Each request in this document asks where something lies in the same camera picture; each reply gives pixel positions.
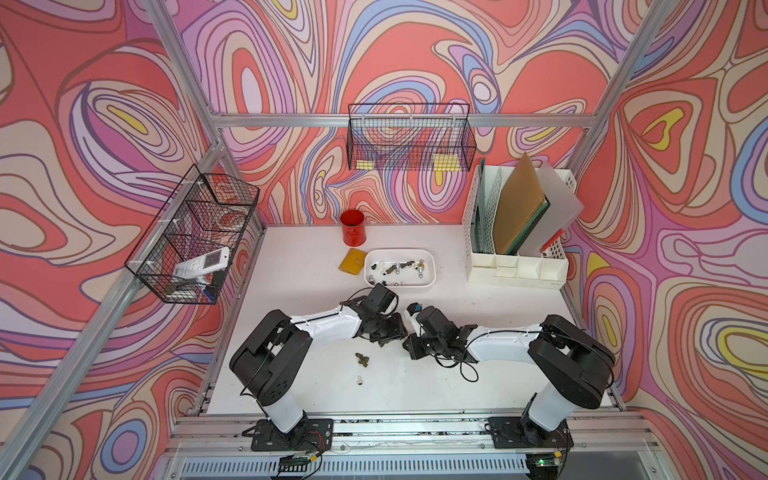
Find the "small metal part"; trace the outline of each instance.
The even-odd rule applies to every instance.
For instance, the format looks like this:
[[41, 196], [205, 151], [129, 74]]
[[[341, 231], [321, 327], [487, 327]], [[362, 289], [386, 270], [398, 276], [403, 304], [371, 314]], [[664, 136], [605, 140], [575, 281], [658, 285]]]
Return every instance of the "small metal part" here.
[[368, 368], [368, 360], [371, 360], [369, 357], [364, 356], [362, 353], [355, 353], [355, 356], [357, 357], [357, 362], [360, 365]]

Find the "black wire basket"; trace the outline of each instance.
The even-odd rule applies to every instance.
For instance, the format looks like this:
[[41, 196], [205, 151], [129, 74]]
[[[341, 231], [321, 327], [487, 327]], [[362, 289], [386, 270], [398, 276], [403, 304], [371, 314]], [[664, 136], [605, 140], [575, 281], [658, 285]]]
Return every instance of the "black wire basket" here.
[[350, 170], [469, 171], [477, 144], [469, 105], [350, 104]]
[[[165, 303], [213, 305], [218, 301], [237, 247], [256, 209], [259, 188], [226, 174], [201, 174], [193, 168], [197, 176], [193, 175], [194, 180], [184, 200], [167, 221], [155, 245], [145, 258], [134, 259], [150, 225], [131, 251], [125, 266]], [[180, 192], [184, 184], [182, 180], [175, 191]], [[174, 275], [179, 263], [222, 247], [230, 250], [229, 261], [222, 270], [193, 280]]]

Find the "metal rail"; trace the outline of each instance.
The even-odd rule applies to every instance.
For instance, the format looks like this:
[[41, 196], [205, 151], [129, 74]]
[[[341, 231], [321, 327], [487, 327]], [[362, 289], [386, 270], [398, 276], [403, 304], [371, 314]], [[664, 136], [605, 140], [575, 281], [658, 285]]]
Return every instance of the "metal rail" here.
[[597, 117], [593, 127], [586, 134], [581, 135], [574, 148], [574, 153], [568, 160], [568, 168], [574, 174], [577, 174], [581, 165], [587, 160], [592, 146], [600, 140], [601, 132], [611, 117], [611, 112], [619, 103], [621, 94], [624, 93], [627, 85], [629, 85], [632, 75], [634, 75], [637, 67], [640, 66], [650, 44], [654, 42], [664, 20], [667, 19], [677, 1], [654, 0], [650, 4], [648, 11], [640, 22], [640, 26], [637, 28], [637, 32], [635, 32], [634, 37], [629, 43], [627, 51], [624, 53], [624, 57], [619, 61], [616, 71], [608, 82], [598, 108], [595, 110]]
[[[365, 114], [366, 118], [407, 118], [404, 114]], [[430, 118], [450, 114], [430, 114]], [[220, 128], [232, 127], [346, 127], [347, 114], [213, 114]], [[473, 127], [581, 127], [590, 128], [596, 116], [591, 114], [469, 114]]]
[[146, 0], [144, 4], [147, 6], [147, 14], [154, 24], [157, 36], [176, 71], [178, 81], [192, 100], [195, 114], [200, 119], [200, 124], [208, 135], [208, 139], [212, 145], [219, 144], [224, 148], [225, 155], [222, 156], [222, 168], [228, 175], [242, 180], [243, 175], [232, 157], [232, 152], [222, 138], [221, 130], [214, 124], [210, 103], [203, 91], [203, 86], [200, 84], [200, 79], [194, 73], [187, 49], [184, 47], [184, 42], [181, 40], [181, 35], [179, 35], [165, 1]]
[[[200, 171], [212, 170], [220, 155], [220, 147], [209, 149], [198, 164]], [[193, 181], [181, 184], [176, 197], [168, 202], [165, 212], [134, 258], [147, 256], [165, 229], [163, 220], [172, 218], [193, 184]], [[24, 475], [140, 288], [141, 281], [123, 270], [3, 445], [0, 480], [16, 480]]]

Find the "brown folder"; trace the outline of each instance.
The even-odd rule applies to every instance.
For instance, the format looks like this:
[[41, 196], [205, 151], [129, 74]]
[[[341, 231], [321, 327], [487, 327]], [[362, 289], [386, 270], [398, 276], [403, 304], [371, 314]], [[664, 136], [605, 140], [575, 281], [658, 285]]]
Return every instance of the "brown folder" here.
[[493, 243], [496, 253], [512, 255], [531, 232], [548, 207], [544, 191], [538, 183], [536, 170], [528, 154], [523, 154], [502, 187], [498, 209], [493, 222]]

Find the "psychedelic wallpaper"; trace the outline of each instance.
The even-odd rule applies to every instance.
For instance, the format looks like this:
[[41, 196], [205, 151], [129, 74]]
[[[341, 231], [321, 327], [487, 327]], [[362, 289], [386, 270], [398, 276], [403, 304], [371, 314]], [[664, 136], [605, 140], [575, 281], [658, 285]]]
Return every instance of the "psychedelic wallpaper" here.
[[683, 0], [578, 172], [574, 297], [677, 474], [768, 478], [768, 3]]
[[[207, 148], [136, 2], [0, 2], [0, 442]], [[27, 480], [146, 478], [194, 402], [253, 240], [215, 307], [139, 292]]]
[[[189, 0], [174, 20], [216, 112], [346, 113], [354, 102], [466, 101], [481, 113], [591, 113], [645, 0]], [[234, 128], [267, 224], [460, 223], [466, 173], [350, 172], [345, 128]], [[563, 165], [579, 128], [479, 128], [489, 164]]]

